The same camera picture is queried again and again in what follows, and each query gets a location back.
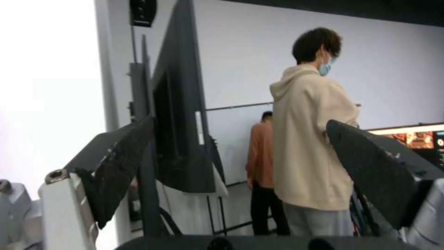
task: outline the hoodie sleeve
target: hoodie sleeve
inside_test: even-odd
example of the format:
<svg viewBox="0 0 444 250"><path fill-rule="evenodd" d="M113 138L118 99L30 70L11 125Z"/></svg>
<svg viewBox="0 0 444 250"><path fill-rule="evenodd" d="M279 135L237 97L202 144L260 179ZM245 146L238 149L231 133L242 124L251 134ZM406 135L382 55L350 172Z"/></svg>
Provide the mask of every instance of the hoodie sleeve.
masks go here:
<svg viewBox="0 0 444 250"><path fill-rule="evenodd" d="M334 81L323 83L318 86L316 96L316 125L319 132L326 131L327 122L331 119L358 126L356 119L359 110L341 85Z"/></svg>

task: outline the computer monitor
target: computer monitor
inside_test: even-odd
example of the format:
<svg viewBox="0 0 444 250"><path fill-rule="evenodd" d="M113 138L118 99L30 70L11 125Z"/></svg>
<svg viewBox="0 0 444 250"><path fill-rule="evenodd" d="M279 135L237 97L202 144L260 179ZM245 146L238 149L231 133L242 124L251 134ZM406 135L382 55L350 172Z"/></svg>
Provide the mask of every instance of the computer monitor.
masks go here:
<svg viewBox="0 0 444 250"><path fill-rule="evenodd" d="M177 1L151 83L157 179L184 192L213 193L213 142L208 133L191 0Z"/></svg>
<svg viewBox="0 0 444 250"><path fill-rule="evenodd" d="M369 132L398 140L444 171L444 123L370 129Z"/></svg>

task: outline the short hair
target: short hair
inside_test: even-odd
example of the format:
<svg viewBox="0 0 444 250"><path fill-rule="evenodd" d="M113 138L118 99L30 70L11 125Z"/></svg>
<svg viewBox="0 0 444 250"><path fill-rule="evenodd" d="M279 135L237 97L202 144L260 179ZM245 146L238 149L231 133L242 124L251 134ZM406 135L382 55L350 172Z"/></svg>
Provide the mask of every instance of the short hair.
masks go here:
<svg viewBox="0 0 444 250"><path fill-rule="evenodd" d="M293 44L293 57L297 64L316 60L316 52L324 45L333 57L341 53L342 37L335 31L319 27L302 34Z"/></svg>
<svg viewBox="0 0 444 250"><path fill-rule="evenodd" d="M273 117L273 112L272 111L265 111L262 114L262 121L264 121L266 118L269 118L269 117Z"/></svg>

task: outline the metal bolt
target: metal bolt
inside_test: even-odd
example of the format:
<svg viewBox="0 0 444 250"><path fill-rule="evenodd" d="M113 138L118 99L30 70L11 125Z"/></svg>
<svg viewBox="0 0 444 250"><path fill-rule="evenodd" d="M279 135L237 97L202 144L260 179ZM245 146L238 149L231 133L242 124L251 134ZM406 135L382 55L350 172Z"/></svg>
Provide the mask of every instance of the metal bolt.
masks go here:
<svg viewBox="0 0 444 250"><path fill-rule="evenodd" d="M69 178L69 174L66 171L66 169L58 169L55 171L50 172L46 177L45 177L45 183L46 184L52 184L58 181L62 181L64 179L68 179Z"/></svg>
<svg viewBox="0 0 444 250"><path fill-rule="evenodd" d="M8 180L0 180L0 193L8 194L11 190L12 186Z"/></svg>

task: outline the face mask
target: face mask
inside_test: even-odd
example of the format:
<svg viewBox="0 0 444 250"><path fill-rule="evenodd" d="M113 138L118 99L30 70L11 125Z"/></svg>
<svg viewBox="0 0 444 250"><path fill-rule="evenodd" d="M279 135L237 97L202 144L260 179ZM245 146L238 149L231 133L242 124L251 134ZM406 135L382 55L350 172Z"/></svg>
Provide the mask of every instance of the face mask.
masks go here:
<svg viewBox="0 0 444 250"><path fill-rule="evenodd" d="M326 76L330 72L333 62L333 57L330 57L330 61L326 64L322 62L322 65L319 67L319 74L323 77Z"/></svg>

